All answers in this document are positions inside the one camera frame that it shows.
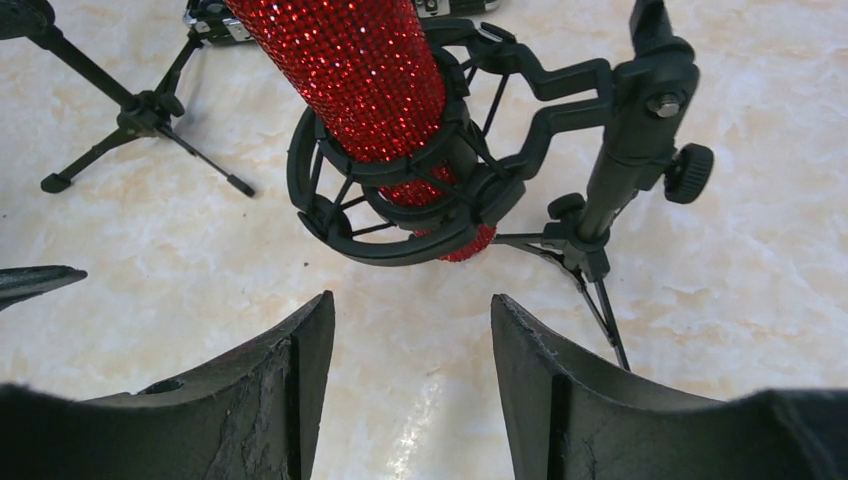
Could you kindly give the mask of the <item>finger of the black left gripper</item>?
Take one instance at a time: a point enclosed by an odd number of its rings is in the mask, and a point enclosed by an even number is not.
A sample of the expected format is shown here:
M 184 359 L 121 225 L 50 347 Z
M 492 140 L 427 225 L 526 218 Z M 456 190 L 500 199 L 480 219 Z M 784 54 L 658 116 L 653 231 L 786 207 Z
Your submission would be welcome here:
M 1 270 L 1 310 L 85 279 L 84 270 L 63 265 Z

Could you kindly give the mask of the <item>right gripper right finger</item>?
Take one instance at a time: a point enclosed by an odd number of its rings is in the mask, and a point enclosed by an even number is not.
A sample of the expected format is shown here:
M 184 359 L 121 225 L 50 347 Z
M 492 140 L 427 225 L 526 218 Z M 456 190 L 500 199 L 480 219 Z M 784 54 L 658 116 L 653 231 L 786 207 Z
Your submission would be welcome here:
M 843 479 L 847 393 L 766 389 L 729 401 L 625 371 L 506 295 L 491 301 L 518 479 Z

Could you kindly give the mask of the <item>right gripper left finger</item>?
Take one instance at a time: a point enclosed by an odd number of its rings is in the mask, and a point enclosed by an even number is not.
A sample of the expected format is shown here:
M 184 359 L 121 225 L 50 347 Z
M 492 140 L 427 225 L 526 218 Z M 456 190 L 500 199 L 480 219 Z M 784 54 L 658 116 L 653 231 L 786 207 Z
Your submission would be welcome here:
M 335 330 L 323 292 L 257 337 L 135 393 L 1 388 L 5 479 L 308 479 Z

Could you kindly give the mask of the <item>black tripod mic stand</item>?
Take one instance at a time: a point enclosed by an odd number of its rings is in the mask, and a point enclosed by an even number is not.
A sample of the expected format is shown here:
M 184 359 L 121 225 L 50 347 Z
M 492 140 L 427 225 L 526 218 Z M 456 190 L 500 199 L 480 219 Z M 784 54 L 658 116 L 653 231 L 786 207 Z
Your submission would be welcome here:
M 182 69 L 193 52 L 202 47 L 200 34 L 190 31 L 184 47 L 153 90 L 131 93 L 99 65 L 80 51 L 55 25 L 56 16 L 47 1 L 3 1 L 1 3 L 1 38 L 26 38 L 51 52 L 88 80 L 119 107 L 117 128 L 85 154 L 42 179 L 40 188 L 50 194 L 61 193 L 72 185 L 73 178 L 100 159 L 105 153 L 140 138 L 167 138 L 192 156 L 201 159 L 221 174 L 236 190 L 251 198 L 255 190 L 245 181 L 224 170 L 202 152 L 180 137 L 172 127 L 172 119 L 185 114 L 176 96 Z

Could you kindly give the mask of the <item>black shock mount tripod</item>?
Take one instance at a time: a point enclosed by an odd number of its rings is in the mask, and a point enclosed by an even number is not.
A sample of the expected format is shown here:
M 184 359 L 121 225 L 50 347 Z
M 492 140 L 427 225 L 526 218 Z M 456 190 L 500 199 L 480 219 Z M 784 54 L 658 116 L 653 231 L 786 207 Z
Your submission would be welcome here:
M 558 265 L 575 283 L 622 368 L 628 367 L 604 284 L 605 247 L 616 217 L 641 191 L 662 183 L 667 200 L 695 201 L 713 168 L 703 145 L 675 137 L 698 86 L 692 46 L 675 35 L 661 1 L 638 1 L 630 17 L 632 60 L 593 59 L 548 71 L 513 35 L 494 25 L 439 18 L 424 24 L 447 102 L 441 128 L 415 152 L 358 163 L 313 108 L 303 113 L 288 156 L 288 189 L 301 221 L 325 245 L 376 266 L 414 265 L 468 245 L 496 225 L 540 170 L 552 138 L 603 131 L 584 193 L 550 203 L 540 233 L 497 234 L 500 245 Z M 502 82 L 522 76 L 544 107 L 521 149 L 495 158 L 466 97 L 478 71 Z

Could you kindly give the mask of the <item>red glitter microphone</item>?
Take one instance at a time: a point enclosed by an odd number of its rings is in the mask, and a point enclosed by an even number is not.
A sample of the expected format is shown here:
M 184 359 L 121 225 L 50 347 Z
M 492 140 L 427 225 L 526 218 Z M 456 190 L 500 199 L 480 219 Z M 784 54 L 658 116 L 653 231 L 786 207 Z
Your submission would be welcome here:
M 476 219 L 467 186 L 481 132 L 456 60 L 436 54 L 408 1 L 233 1 L 233 14 L 306 102 L 288 159 L 300 220 L 335 251 L 365 263 L 461 262 L 495 228 Z M 317 191 L 324 164 L 403 241 L 365 243 L 350 201 Z

